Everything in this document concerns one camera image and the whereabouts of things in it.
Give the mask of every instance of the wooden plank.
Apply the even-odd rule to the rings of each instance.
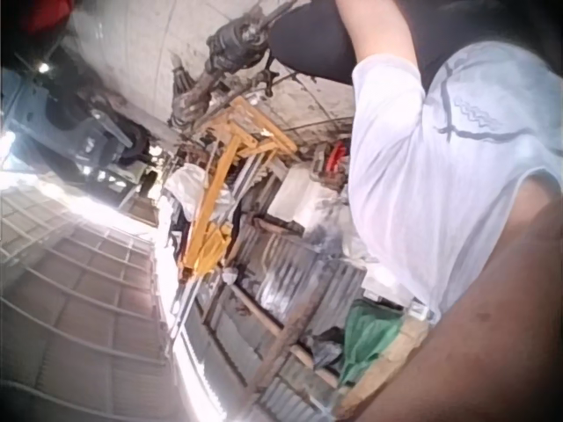
[[[230,290],[235,296],[258,318],[264,327],[276,337],[280,335],[283,325],[277,323],[263,310],[250,296],[248,296],[239,286],[230,286]],[[307,368],[313,370],[313,358],[309,352],[300,345],[293,345],[289,349]],[[324,368],[314,371],[323,381],[334,389],[338,388],[338,377]]]
[[[275,342],[268,349],[256,374],[246,387],[246,395],[240,407],[233,413],[234,420],[244,420],[248,411],[258,401],[262,392],[272,383],[283,364],[288,358],[290,347],[293,346],[303,334],[305,328],[313,318],[319,304],[325,297],[330,283],[330,274],[334,270],[333,261],[319,261],[315,264],[311,277],[311,291],[301,303],[295,306],[288,315],[285,324]]]
[[[211,292],[211,297],[209,298],[208,304],[203,310],[203,314],[201,316],[201,321],[203,325],[208,325],[217,304],[219,303],[219,299],[221,299],[221,294],[225,289],[225,283],[221,280],[221,275],[219,275],[219,280],[216,281],[216,284],[213,286],[213,290]]]
[[[241,128],[237,122],[231,121],[230,122],[230,132],[235,136],[240,136],[243,141],[243,144],[249,148],[256,148],[258,147],[258,140],[254,138],[254,136],[250,135],[246,132],[243,128]]]
[[[395,340],[373,362],[362,379],[342,398],[334,417],[337,420],[352,418],[366,400],[383,389],[405,365],[409,354],[420,346],[428,335],[429,324],[407,316]]]

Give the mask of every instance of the metal bar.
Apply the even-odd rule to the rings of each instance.
[[[72,243],[77,244],[77,245],[79,245],[79,246],[82,246],[83,248],[85,248],[85,249],[87,249],[87,250],[89,250],[89,251],[95,252],[95,253],[101,255],[102,257],[109,258],[109,259],[111,259],[111,260],[113,260],[113,261],[115,261],[115,262],[119,262],[120,264],[124,264],[124,265],[126,265],[126,266],[131,266],[131,267],[136,268],[137,270],[140,270],[140,271],[145,271],[145,272],[147,271],[147,269],[144,268],[144,267],[142,267],[142,266],[138,266],[138,265],[136,265],[136,264],[131,264],[130,262],[126,261],[125,259],[116,258],[116,257],[114,257],[113,255],[110,255],[110,254],[107,253],[107,252],[100,251],[99,249],[96,249],[96,248],[94,248],[93,246],[90,246],[89,244],[85,244],[85,243],[83,243],[83,242],[80,242],[79,240],[76,240],[76,239],[73,238],[73,237],[66,236],[65,239],[66,239],[66,240],[70,240]],[[128,251],[128,256],[129,256],[129,257],[131,256],[131,251],[132,251],[132,248]]]
[[[16,258],[17,255],[19,255],[20,253],[25,251],[27,248],[33,246],[34,244],[42,243],[43,240],[45,240],[46,237],[50,236],[51,234],[53,234],[57,230],[62,229],[64,226],[70,224],[71,222],[66,221],[63,224],[60,224],[56,227],[53,227],[53,228],[49,229],[48,231],[46,231],[43,235],[41,235],[41,237],[37,237],[37,238],[29,236],[27,233],[25,233],[20,228],[15,226],[13,223],[8,222],[7,220],[2,220],[2,223],[4,223],[4,224],[10,226],[11,228],[13,228],[14,231],[16,231],[21,236],[23,236],[27,239],[30,239],[30,242],[28,242],[28,243],[24,244],[23,246],[21,246],[20,248],[16,249],[12,254],[8,254],[8,260],[10,260],[10,259],[18,259],[18,258]]]
[[[108,303],[100,302],[100,301],[97,301],[96,299],[92,299],[91,297],[83,295],[82,293],[78,293],[76,290],[73,290],[71,288],[63,286],[62,284],[59,284],[56,281],[49,279],[46,275],[43,275],[43,274],[39,273],[37,270],[34,270],[32,268],[27,268],[26,270],[29,273],[36,276],[38,279],[45,281],[47,284],[63,291],[66,295],[71,295],[73,297],[76,297],[77,299],[80,299],[81,301],[84,301],[84,302],[88,302],[91,305],[97,306],[98,308],[109,310],[109,311],[111,311],[115,314],[121,314],[121,315],[126,315],[128,317],[142,319],[143,321],[154,321],[149,316],[137,314],[135,312],[131,312],[130,310],[118,308],[118,307],[110,305]]]
[[[97,235],[97,236],[102,237],[102,235],[97,230],[92,229],[91,227],[88,226],[88,224],[85,224],[84,226],[80,226],[80,228],[84,231],[89,231],[93,235]],[[122,233],[124,235],[130,236],[130,237],[135,237],[137,240],[141,240],[141,241],[145,242],[144,240],[140,239],[139,237],[136,237],[135,235],[132,235],[131,233],[127,233],[127,232],[122,231],[122,230],[117,230],[115,227],[112,227],[111,229],[115,230],[115,231],[119,231],[120,233]],[[112,244],[118,244],[119,246],[122,246],[123,248],[127,249],[127,244],[124,244],[123,242],[120,242],[117,239],[109,237],[109,238],[106,239],[106,241],[111,242]],[[148,255],[147,251],[143,251],[141,249],[132,248],[132,250],[137,252],[137,253],[140,253],[142,255]]]
[[[19,391],[23,391],[27,394],[30,394],[34,397],[41,398],[43,400],[47,400],[51,403],[58,404],[61,407],[66,407],[68,409],[72,409],[73,411],[81,411],[82,413],[86,413],[92,416],[101,417],[101,418],[108,418],[111,420],[120,420],[123,422],[155,422],[155,419],[143,419],[143,418],[131,418],[128,416],[121,416],[115,415],[112,413],[107,413],[104,411],[97,411],[95,409],[90,409],[88,407],[83,407],[78,404],[73,404],[67,402],[65,400],[61,400],[60,398],[53,397],[50,394],[44,393],[37,389],[33,389],[28,387],[24,384],[20,384],[19,382],[14,381],[7,381],[7,380],[0,380],[0,387],[9,388],[9,389],[16,389]],[[177,422],[177,419],[162,419],[160,422]]]
[[[86,348],[92,349],[96,352],[100,352],[103,354],[108,354],[111,356],[117,356],[118,358],[125,358],[125,359],[130,359],[130,360],[137,360],[139,362],[146,362],[146,363],[150,363],[153,365],[160,365],[163,366],[166,364],[165,360],[156,360],[156,359],[151,359],[151,358],[145,358],[144,356],[139,356],[136,354],[132,354],[132,353],[126,353],[126,352],[121,352],[118,350],[114,350],[114,349],[110,349],[108,347],[103,347],[103,346],[98,346],[95,345],[93,343],[90,343],[88,341],[84,341],[78,337],[75,337],[71,334],[68,334],[64,331],[59,330],[58,328],[55,328],[52,325],[49,325],[47,323],[44,323],[43,321],[41,321],[40,319],[36,318],[35,316],[31,316],[29,315],[27,312],[25,312],[24,310],[20,309],[18,306],[14,305],[13,303],[7,301],[6,299],[4,299],[3,297],[0,297],[0,302],[2,302],[2,304],[4,304],[5,306],[7,306],[10,309],[15,310],[16,312],[18,312],[20,315],[22,315],[23,317],[26,317],[27,319],[29,319],[30,321],[33,321],[34,323],[36,323],[37,325],[53,332],[54,334],[57,334],[58,336],[61,336],[63,338],[66,338],[68,341],[71,341],[73,343],[76,343],[78,345],[84,346]]]
[[[29,190],[20,190],[19,192],[22,192],[29,200],[33,200],[33,198],[30,198],[29,195],[26,195],[26,193],[31,192],[31,189],[29,189]],[[45,205],[47,202],[50,202],[50,201],[58,202],[59,204],[62,204],[62,205],[64,205],[65,207],[68,206],[68,205],[65,204],[64,202],[62,202],[62,201],[60,201],[60,200],[58,200],[58,199],[55,199],[55,198],[49,198],[49,200],[46,200],[46,201],[44,201],[44,202],[37,202],[35,205],[39,205],[39,206],[44,207],[45,209],[47,209],[47,210],[53,212],[53,210],[52,210],[51,208],[49,208],[49,207],[47,207],[47,206]],[[65,213],[63,213],[63,214],[61,214],[61,215],[66,215],[66,214],[73,214],[73,213],[70,212],[70,211],[66,211]],[[94,235],[102,236],[102,235],[99,234],[99,232],[98,232],[97,230],[91,229],[90,227],[88,227],[88,225],[81,226],[81,229],[86,230],[86,231],[89,231],[89,232],[91,232],[91,233],[94,234]],[[140,242],[144,242],[144,243],[150,245],[150,242],[148,242],[148,241],[146,241],[146,240],[144,240],[144,239],[141,239],[141,238],[138,237],[138,236],[132,235],[131,233],[128,233],[127,231],[123,231],[123,230],[121,230],[121,229],[119,229],[119,228],[116,228],[116,227],[111,227],[111,230],[119,231],[120,233],[122,233],[122,234],[124,234],[124,235],[126,235],[126,236],[132,236],[132,237],[134,237],[136,240],[138,240],[138,241],[140,241]],[[118,244],[119,246],[127,247],[127,245],[124,244],[123,242],[119,242],[119,241],[117,241],[117,240],[115,240],[115,239],[112,239],[112,238],[107,238],[106,241],[107,241],[107,242],[112,242],[113,244]],[[143,255],[146,255],[146,254],[147,254],[146,251],[143,251],[143,250],[140,250],[140,249],[136,249],[136,248],[133,248],[133,251],[138,252],[138,253],[142,253]]]
[[[197,281],[195,282],[194,287],[192,289],[190,289],[189,295],[187,295],[187,298],[186,298],[186,305],[183,307],[183,309],[180,309],[179,317],[176,319],[175,325],[170,329],[170,342],[168,343],[168,346],[167,346],[167,352],[168,352],[168,350],[171,350],[172,347],[174,347],[174,343],[176,342],[176,338],[178,338],[178,335],[181,333],[182,327],[186,323],[187,317],[189,316],[190,311],[192,310],[192,307],[194,306],[195,296],[197,296],[202,282],[203,282],[203,277],[198,277]]]
[[[22,208],[19,205],[17,205],[15,202],[13,202],[12,200],[10,200],[9,198],[2,198],[2,200],[4,202],[6,202],[10,207],[14,208],[16,211],[18,211],[19,213],[25,215],[27,218],[29,218],[31,221],[36,222],[37,224],[39,224],[41,227],[49,227],[48,222],[44,222],[42,220],[40,220],[39,218],[37,218],[35,215],[33,215],[32,213],[30,213],[29,211],[27,211],[28,207],[26,208]],[[41,205],[43,202],[35,202],[33,203],[33,205]],[[66,211],[64,213],[55,215],[55,216],[62,216],[62,215],[66,215],[66,214],[70,214],[70,211]]]
[[[64,255],[63,253],[60,253],[59,251],[56,251],[52,248],[47,248],[47,251],[49,251],[50,253],[63,258],[69,262],[71,262],[72,264],[76,265],[76,266],[80,266],[83,269],[85,269],[86,271],[89,271],[90,273],[95,273],[97,275],[99,275],[100,277],[104,277],[107,280],[111,280],[117,284],[121,284],[122,286],[126,286],[126,287],[131,287],[131,288],[135,288],[137,290],[142,290],[143,292],[150,292],[150,287],[141,287],[141,286],[137,286],[136,284],[132,284],[129,283],[128,281],[124,281],[124,280],[120,280],[117,277],[114,277],[108,273],[103,273],[95,268],[92,268],[91,266],[87,266],[86,264],[83,264],[82,262],[78,262],[75,259],[68,257],[66,255]]]

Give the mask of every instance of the bright light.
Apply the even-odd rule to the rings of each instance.
[[[48,64],[42,63],[39,65],[38,71],[39,73],[47,73],[50,69],[51,67]]]
[[[16,134],[7,130],[0,138],[0,164],[10,154],[11,145],[16,141]]]
[[[162,154],[162,148],[160,148],[158,145],[155,147],[150,147],[149,148],[149,154],[151,154],[152,156],[159,156],[160,154]]]
[[[155,244],[155,258],[157,270],[157,284],[165,310],[165,320],[169,327],[172,327],[174,315],[170,309],[176,298],[176,288],[178,287],[178,267],[172,255],[173,248],[167,245],[168,230],[172,217],[172,207],[168,200],[163,197],[158,202],[158,219],[160,227],[157,232]],[[174,354],[178,362],[179,371],[184,381],[187,391],[187,398],[190,401],[195,416],[200,422],[222,422],[225,420],[225,411],[219,403],[216,393],[211,389],[205,378],[203,365],[194,357],[195,352],[192,345],[187,340],[187,347],[184,347],[182,338],[178,338],[174,344]]]

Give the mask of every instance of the corrugated metal sheet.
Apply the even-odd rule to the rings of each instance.
[[[243,230],[244,247],[237,262],[247,265],[251,276],[247,292],[281,323],[286,321],[296,298],[311,276],[318,252],[297,237],[260,233],[253,227]],[[340,261],[330,286],[309,329],[319,334],[333,326],[343,327],[354,299],[361,297],[365,270]]]
[[[237,262],[246,265],[248,275],[243,288],[275,319],[285,323],[291,307],[308,286],[318,251],[301,239],[260,232],[251,226],[243,228],[241,240]],[[353,300],[361,295],[363,276],[363,270],[337,261],[326,296],[308,329],[320,333],[334,325],[343,327]],[[207,302],[209,293],[207,287],[202,289],[201,303]],[[274,336],[254,315],[244,312],[244,306],[228,290],[217,305],[210,328],[240,376],[245,381],[251,380]],[[188,328],[188,332],[195,330],[199,329]],[[223,401],[221,388],[217,388],[217,395]],[[280,422],[329,420],[327,409],[333,396],[332,387],[289,356],[259,403]]]
[[[150,243],[77,226],[38,191],[6,197],[3,213],[16,237],[0,244],[10,256],[3,274],[14,279],[2,296],[1,386],[18,418],[186,420],[173,365],[162,354]],[[69,230],[51,230],[61,219]],[[26,259],[31,250],[40,254]]]
[[[259,403],[280,421],[320,422],[323,420],[323,415],[290,389],[280,377],[274,379],[262,394]]]

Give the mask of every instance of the person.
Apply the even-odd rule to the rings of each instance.
[[[443,54],[429,53],[420,42],[415,48],[395,2],[335,4],[358,63],[348,181],[352,216],[371,254],[432,309],[437,322],[486,264],[560,196],[561,80],[522,47],[527,37],[516,42],[512,35],[478,36],[467,45],[471,37],[452,34],[458,41],[449,47],[461,49],[434,71],[428,63]],[[497,23],[484,33],[500,25],[489,21]],[[291,26],[281,22],[281,29],[298,33]],[[422,22],[416,27],[422,36]],[[270,44],[274,55],[284,53],[275,40]],[[423,71],[435,73],[426,90],[419,52]]]
[[[336,5],[355,225],[442,320],[361,420],[561,420],[561,79],[512,36],[428,66],[394,1]]]
[[[562,257],[563,201],[555,200],[487,266],[357,422],[563,420]]]

